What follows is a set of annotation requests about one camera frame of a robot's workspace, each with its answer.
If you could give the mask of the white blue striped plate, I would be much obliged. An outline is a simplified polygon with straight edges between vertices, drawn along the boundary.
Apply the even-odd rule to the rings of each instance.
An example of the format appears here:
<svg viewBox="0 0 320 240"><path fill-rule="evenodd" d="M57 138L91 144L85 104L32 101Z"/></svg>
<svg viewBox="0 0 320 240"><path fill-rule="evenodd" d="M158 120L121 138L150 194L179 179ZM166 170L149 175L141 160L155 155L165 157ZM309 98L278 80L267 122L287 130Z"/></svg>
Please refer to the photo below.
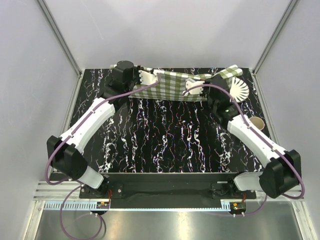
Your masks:
<svg viewBox="0 0 320 240"><path fill-rule="evenodd" d="M242 79L232 77L229 93L237 103L242 103L249 97L250 90L248 85Z"/></svg>

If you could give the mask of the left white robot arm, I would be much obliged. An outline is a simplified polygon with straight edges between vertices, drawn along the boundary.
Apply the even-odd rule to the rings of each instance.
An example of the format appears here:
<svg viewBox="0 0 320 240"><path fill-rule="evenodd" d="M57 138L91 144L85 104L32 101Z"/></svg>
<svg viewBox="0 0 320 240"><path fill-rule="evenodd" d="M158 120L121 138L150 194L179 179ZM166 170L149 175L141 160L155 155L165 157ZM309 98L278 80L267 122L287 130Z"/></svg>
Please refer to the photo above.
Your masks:
<svg viewBox="0 0 320 240"><path fill-rule="evenodd" d="M106 78L105 91L93 100L82 117L59 137L52 135L47 140L47 166L89 186L97 198L108 193L106 178L89 166L83 156L84 149L99 128L126 104L134 86L141 82L140 70L140 66L130 61L119 61Z"/></svg>

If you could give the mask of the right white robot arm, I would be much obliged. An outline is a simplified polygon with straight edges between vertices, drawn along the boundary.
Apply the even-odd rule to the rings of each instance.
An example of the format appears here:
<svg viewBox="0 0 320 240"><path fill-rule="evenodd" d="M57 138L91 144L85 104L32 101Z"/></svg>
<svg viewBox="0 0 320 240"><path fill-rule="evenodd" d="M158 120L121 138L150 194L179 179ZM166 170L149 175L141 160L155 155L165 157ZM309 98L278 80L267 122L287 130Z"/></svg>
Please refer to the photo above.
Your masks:
<svg viewBox="0 0 320 240"><path fill-rule="evenodd" d="M264 168L261 172L243 172L235 176L227 185L230 197L239 198L245 191L262 191L273 199L279 196L290 199L304 197L306 187L302 180L300 154L272 141L244 114L240 104L248 98L250 89L243 80L236 76L224 79L216 75L197 81L187 89L192 94L207 98L218 123L243 142ZM301 189L299 195L287 194L297 186Z"/></svg>

